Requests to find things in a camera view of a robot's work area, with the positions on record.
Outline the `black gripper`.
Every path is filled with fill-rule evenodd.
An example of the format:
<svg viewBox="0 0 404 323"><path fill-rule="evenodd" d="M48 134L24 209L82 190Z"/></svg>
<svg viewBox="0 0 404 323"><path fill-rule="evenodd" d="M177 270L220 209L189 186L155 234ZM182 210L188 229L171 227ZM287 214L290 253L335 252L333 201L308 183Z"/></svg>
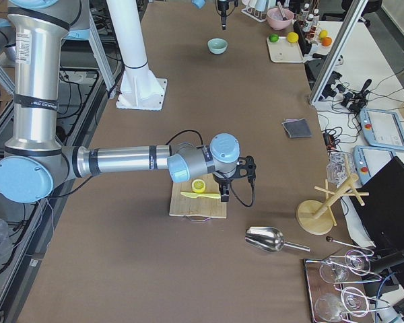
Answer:
<svg viewBox="0 0 404 323"><path fill-rule="evenodd" d="M230 8L230 3L234 4L234 7L238 7L238 0L217 0L216 5L217 9L221 12L221 24L222 30L226 29L227 22L227 10Z"/></svg>
<svg viewBox="0 0 404 323"><path fill-rule="evenodd" d="M230 198L229 184L233 181L233 174L214 172L212 175L219 184L220 201L227 203Z"/></svg>

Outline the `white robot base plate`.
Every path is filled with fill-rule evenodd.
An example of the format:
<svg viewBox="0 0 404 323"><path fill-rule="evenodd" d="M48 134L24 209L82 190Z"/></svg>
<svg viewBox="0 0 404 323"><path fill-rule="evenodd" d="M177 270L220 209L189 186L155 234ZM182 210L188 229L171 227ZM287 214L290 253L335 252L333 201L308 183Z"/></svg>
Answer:
<svg viewBox="0 0 404 323"><path fill-rule="evenodd" d="M116 107L159 111L163 107L167 85L167 79L157 78L149 69L126 68Z"/></svg>

